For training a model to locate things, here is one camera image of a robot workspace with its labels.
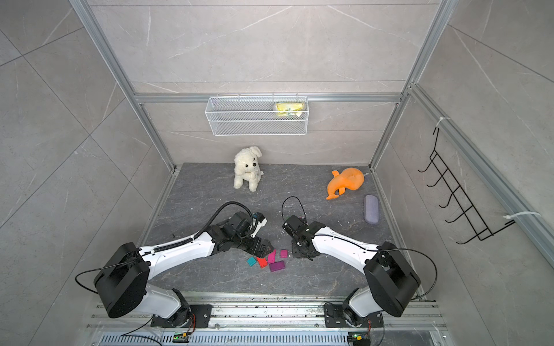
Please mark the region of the teal cube block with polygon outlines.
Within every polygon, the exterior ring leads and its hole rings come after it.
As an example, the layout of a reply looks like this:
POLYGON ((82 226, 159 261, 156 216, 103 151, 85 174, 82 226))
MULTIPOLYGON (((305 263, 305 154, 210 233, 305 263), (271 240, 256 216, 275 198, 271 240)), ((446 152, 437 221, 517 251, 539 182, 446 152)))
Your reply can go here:
POLYGON ((247 263, 249 266, 254 266, 256 263, 257 263, 257 259, 255 259, 254 257, 250 257, 248 260, 247 260, 247 263))

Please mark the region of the red block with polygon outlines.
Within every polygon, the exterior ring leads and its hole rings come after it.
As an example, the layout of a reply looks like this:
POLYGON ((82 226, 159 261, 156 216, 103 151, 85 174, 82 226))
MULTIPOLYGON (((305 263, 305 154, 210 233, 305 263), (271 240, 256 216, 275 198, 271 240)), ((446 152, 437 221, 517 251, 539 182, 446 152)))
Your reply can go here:
POLYGON ((265 258, 258 258, 257 262, 258 262, 258 265, 260 265, 261 268, 265 268, 268 265, 268 262, 265 258))

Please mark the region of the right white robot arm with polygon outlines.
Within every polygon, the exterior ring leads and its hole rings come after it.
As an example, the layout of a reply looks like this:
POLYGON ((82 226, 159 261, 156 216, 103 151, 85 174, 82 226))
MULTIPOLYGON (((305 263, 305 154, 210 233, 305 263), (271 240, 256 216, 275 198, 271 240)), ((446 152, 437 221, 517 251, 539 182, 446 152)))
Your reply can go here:
POLYGON ((320 223, 292 218, 283 225, 292 238, 296 258, 313 260, 329 255, 365 275, 367 287, 357 288, 343 302, 343 319, 353 327, 379 312, 401 317, 421 279, 400 250, 390 242, 368 244, 339 234, 320 223))

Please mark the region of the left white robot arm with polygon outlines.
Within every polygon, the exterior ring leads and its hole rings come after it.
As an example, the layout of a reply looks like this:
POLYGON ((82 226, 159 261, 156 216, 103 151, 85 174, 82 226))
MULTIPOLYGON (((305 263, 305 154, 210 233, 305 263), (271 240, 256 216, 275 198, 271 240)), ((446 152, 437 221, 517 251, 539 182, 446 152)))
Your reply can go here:
POLYGON ((154 326, 181 327, 193 321, 193 311, 177 289, 167 290, 150 283, 159 274, 193 260, 240 249, 256 258, 267 257, 274 248, 258 232, 267 223, 262 213, 242 207, 227 220, 216 223, 214 213, 203 228, 181 239, 161 245, 121 245, 94 279, 108 317, 130 313, 151 314, 154 326))

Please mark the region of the purple block flat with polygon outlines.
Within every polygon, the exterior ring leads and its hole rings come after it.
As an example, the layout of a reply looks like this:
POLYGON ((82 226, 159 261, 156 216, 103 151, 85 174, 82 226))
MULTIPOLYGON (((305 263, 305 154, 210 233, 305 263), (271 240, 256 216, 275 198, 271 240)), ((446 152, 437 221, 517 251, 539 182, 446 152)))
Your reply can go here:
POLYGON ((284 270, 286 268, 286 264, 284 261, 273 262, 269 264, 269 268, 271 272, 277 272, 284 270))

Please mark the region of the purple glasses case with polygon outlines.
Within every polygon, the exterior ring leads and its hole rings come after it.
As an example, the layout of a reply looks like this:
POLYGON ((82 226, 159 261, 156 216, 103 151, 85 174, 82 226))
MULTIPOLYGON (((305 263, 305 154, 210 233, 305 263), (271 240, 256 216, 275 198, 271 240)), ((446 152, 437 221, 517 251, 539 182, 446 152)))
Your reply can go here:
POLYGON ((364 220, 371 225, 379 223, 379 200, 374 195, 364 198, 364 220))

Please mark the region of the white plush dog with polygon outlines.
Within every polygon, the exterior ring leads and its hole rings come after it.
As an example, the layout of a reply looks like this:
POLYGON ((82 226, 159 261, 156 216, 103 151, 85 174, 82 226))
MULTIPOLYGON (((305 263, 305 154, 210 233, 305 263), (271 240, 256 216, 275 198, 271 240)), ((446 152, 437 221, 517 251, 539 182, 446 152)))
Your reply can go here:
POLYGON ((254 193, 263 176, 263 171, 258 161, 262 152, 257 146, 244 148, 235 155, 234 189, 240 189, 244 181, 248 182, 249 190, 254 193))

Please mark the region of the orange toy watering can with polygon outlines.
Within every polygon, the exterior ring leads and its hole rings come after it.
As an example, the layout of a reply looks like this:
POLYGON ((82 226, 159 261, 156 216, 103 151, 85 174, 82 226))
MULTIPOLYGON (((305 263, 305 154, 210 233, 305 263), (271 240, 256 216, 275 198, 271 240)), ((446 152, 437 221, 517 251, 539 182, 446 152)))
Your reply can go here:
POLYGON ((345 193, 346 190, 358 190, 364 183, 365 176, 357 168, 346 168, 342 172, 332 171, 333 179, 327 185, 326 200, 333 200, 345 193))

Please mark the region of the yellow packet in basket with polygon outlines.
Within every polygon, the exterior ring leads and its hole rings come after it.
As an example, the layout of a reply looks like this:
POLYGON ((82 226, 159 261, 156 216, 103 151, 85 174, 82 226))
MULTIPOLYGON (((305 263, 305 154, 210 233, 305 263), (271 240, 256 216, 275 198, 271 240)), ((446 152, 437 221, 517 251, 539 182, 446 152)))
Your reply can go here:
POLYGON ((304 102, 277 102, 273 110, 278 117, 297 117, 300 118, 306 111, 304 102))

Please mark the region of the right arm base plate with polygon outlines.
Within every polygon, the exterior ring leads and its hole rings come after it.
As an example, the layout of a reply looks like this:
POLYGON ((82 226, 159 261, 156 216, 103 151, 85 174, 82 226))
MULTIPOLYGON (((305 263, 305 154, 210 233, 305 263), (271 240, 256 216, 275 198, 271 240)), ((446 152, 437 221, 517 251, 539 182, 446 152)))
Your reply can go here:
POLYGON ((350 308, 344 308, 339 304, 326 302, 323 304, 325 326, 327 328, 367 328, 383 327, 383 316, 380 312, 367 317, 359 317, 350 308))

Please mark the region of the aluminium mounting rail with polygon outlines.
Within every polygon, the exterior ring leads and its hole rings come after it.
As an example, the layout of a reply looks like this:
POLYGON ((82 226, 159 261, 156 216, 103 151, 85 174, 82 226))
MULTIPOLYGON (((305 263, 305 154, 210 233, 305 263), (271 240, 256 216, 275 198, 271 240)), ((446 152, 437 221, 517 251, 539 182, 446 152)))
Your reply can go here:
POLYGON ((110 319, 94 303, 78 345, 453 345, 436 303, 414 301, 401 317, 378 312, 360 326, 339 318, 340 296, 187 292, 193 310, 181 327, 151 314, 110 319))

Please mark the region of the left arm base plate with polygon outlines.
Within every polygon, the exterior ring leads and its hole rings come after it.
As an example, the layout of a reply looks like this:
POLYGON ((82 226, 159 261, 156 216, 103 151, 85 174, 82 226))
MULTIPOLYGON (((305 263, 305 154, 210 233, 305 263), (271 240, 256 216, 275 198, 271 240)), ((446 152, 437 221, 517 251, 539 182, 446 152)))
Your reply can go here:
POLYGON ((213 306, 211 304, 200 304, 191 305, 186 310, 180 309, 168 319, 154 315, 150 326, 161 328, 207 328, 212 315, 212 309, 213 306))

